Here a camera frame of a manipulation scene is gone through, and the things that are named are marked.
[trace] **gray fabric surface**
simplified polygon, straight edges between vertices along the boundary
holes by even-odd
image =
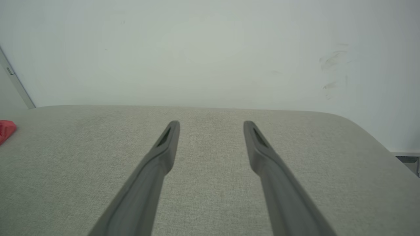
[[[55,106],[0,146],[0,235],[86,235],[171,120],[181,122],[154,235],[271,235],[242,125],[254,121],[338,235],[418,235],[419,179],[335,115],[278,110]]]

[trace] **white wall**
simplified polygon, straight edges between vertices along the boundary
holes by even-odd
[[[420,152],[418,0],[2,0],[37,107],[314,110]]]

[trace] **red object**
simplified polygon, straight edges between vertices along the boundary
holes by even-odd
[[[13,121],[0,121],[0,145],[16,130]]]

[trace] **scuff mark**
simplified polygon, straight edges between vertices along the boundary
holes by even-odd
[[[279,74],[281,74],[280,72],[278,72],[278,71],[271,71],[271,74],[272,75],[274,75],[274,76],[276,76],[276,75],[279,75]]]
[[[345,58],[347,51],[335,51],[328,57],[320,59],[322,71],[333,71],[336,66]]]
[[[333,88],[335,88],[335,87],[337,87],[337,81],[334,81],[334,82],[331,82],[331,83],[328,83],[328,84],[326,84],[324,87],[323,87],[323,89],[326,89],[326,90],[328,90],[328,89],[333,89]]]

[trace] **door hinge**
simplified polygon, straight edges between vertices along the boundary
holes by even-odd
[[[9,74],[10,75],[14,75],[15,74],[15,72],[13,71],[12,68],[6,67],[6,69],[7,69],[7,71],[9,71]]]

